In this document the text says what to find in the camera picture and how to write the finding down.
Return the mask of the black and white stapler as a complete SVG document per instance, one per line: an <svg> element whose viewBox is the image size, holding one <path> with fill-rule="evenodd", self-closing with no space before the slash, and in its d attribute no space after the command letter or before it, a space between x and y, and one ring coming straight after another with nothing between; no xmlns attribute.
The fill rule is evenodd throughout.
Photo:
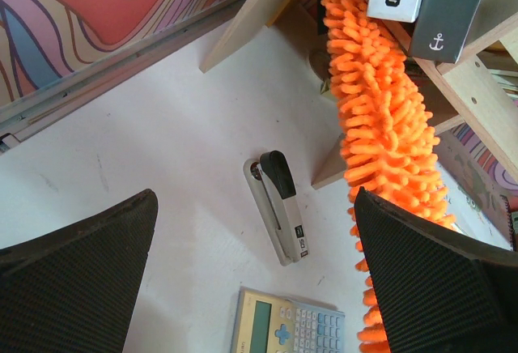
<svg viewBox="0 0 518 353"><path fill-rule="evenodd" d="M295 182L281 151L267 151L243 166L244 177L282 266L309 255Z"/></svg>

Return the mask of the orange microfiber duster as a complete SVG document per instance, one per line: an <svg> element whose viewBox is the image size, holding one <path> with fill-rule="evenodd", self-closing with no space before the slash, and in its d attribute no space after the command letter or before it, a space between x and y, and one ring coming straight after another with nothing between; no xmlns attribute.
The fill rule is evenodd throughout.
<svg viewBox="0 0 518 353"><path fill-rule="evenodd" d="M340 155L354 202L365 189L450 229L433 114L405 72L406 56L365 0L322 0L328 28L330 91L344 133Z"/></svg>

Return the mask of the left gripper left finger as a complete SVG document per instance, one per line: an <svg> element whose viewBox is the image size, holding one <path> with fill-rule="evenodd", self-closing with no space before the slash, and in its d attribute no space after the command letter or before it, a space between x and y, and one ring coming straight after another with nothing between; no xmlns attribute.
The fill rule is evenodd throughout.
<svg viewBox="0 0 518 353"><path fill-rule="evenodd" d="M145 189L1 251L3 352L120 352L158 215Z"/></svg>

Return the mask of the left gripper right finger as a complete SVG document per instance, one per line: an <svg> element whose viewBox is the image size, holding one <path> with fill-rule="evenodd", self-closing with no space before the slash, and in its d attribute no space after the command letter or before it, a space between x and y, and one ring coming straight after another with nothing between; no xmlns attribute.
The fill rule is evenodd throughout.
<svg viewBox="0 0 518 353"><path fill-rule="evenodd" d="M391 352L515 352L517 254L361 189L363 253Z"/></svg>

